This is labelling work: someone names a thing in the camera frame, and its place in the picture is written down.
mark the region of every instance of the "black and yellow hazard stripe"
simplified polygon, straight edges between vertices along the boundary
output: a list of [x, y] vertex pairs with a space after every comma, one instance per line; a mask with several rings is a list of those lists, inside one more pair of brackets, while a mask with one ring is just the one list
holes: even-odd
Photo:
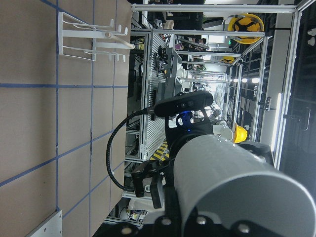
[[155, 151], [153, 156], [150, 158], [150, 160], [162, 160], [164, 161], [166, 158], [169, 158], [168, 153], [168, 145], [167, 142], [164, 141], [161, 146]]

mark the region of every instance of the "fluorescent light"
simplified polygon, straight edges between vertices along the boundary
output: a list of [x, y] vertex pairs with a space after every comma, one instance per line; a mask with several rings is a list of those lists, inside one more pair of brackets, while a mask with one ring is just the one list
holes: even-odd
[[260, 78], [253, 78], [253, 79], [251, 79], [252, 83], [259, 83], [259, 81], [260, 81]]
[[279, 93], [277, 95], [276, 116], [275, 116], [275, 123], [273, 125], [273, 133], [272, 133], [272, 139], [271, 139], [271, 151], [272, 152], [275, 150], [275, 146], [276, 146], [278, 119], [280, 116], [280, 108], [281, 108], [281, 98], [282, 98], [282, 94]]

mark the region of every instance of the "white rack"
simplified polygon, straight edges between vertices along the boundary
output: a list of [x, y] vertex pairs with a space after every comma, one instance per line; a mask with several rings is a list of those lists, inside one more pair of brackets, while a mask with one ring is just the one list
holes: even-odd
[[[65, 30], [64, 24], [71, 25], [75, 27], [75, 30]], [[81, 58], [89, 61], [95, 61], [97, 54], [106, 54], [109, 59], [112, 60], [113, 57], [116, 57], [116, 60], [119, 61], [120, 58], [123, 59], [123, 62], [126, 61], [126, 56], [124, 54], [119, 54], [116, 52], [107, 52], [104, 50], [97, 50], [97, 48], [120, 48], [120, 49], [134, 49], [135, 45], [126, 42], [125, 40], [119, 38], [118, 36], [126, 36], [128, 33], [128, 28], [125, 27], [124, 32], [121, 33], [122, 26], [118, 25], [117, 30], [114, 29], [114, 20], [110, 20], [110, 24], [108, 26], [99, 26], [99, 25], [91, 25], [87, 24], [65, 12], [59, 12], [58, 14], [58, 52], [60, 55]], [[77, 48], [64, 45], [64, 37], [70, 38], [88, 38], [92, 39], [91, 49], [86, 48]], [[105, 40], [115, 40], [116, 42], [98, 42], [97, 39], [105, 39]], [[74, 55], [69, 55], [64, 53], [64, 49], [71, 49], [76, 51], [82, 51], [86, 54], [91, 54], [92, 57], [85, 58]]]

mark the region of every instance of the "yellow hard hat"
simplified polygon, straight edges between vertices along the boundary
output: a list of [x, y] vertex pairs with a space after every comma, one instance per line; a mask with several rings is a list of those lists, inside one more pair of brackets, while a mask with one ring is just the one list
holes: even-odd
[[[228, 25], [229, 31], [241, 32], [263, 32], [265, 30], [262, 20], [253, 14], [243, 14], [244, 17], [233, 17]], [[234, 40], [243, 43], [251, 44], [258, 41], [260, 37], [236, 37]]]
[[235, 61], [235, 58], [234, 57], [231, 57], [231, 56], [225, 56], [222, 58], [221, 60], [223, 63], [233, 63]]
[[238, 126], [237, 123], [235, 123], [235, 132], [233, 137], [234, 143], [243, 142], [247, 139], [248, 132], [246, 129], [244, 129], [241, 126]]

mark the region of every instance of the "hard hat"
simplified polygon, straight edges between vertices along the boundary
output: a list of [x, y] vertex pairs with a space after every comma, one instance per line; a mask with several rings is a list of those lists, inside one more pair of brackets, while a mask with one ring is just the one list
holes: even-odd
[[248, 132], [241, 126], [238, 126], [237, 123], [235, 124], [235, 132], [233, 137], [234, 143], [243, 142], [247, 139]]
[[235, 58], [234, 57], [231, 57], [231, 56], [225, 56], [222, 58], [221, 60], [223, 63], [233, 63], [235, 61]]
[[[265, 27], [262, 20], [253, 14], [243, 14], [244, 17], [233, 17], [228, 25], [229, 31], [241, 32], [263, 32]], [[234, 40], [243, 43], [251, 44], [258, 41], [260, 37], [236, 37]]]

